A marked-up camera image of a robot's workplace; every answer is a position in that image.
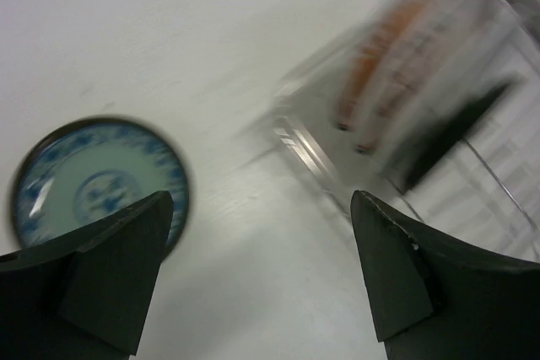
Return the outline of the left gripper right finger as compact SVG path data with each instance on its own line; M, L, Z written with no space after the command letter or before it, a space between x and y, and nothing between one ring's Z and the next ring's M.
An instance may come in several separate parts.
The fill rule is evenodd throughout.
M365 191L350 211L388 358L538 358L538 263L463 242Z

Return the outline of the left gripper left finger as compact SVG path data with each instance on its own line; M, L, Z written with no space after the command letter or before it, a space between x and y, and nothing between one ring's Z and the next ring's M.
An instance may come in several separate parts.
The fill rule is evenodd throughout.
M170 231L158 191L97 222L1 257L3 359L136 355Z

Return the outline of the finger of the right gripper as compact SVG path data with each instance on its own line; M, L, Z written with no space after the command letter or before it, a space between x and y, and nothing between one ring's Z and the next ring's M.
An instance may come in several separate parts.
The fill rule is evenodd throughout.
M450 114L413 129L392 156L396 171L389 176L398 190L412 190L478 123L508 94L523 83L520 77L504 77L480 89Z

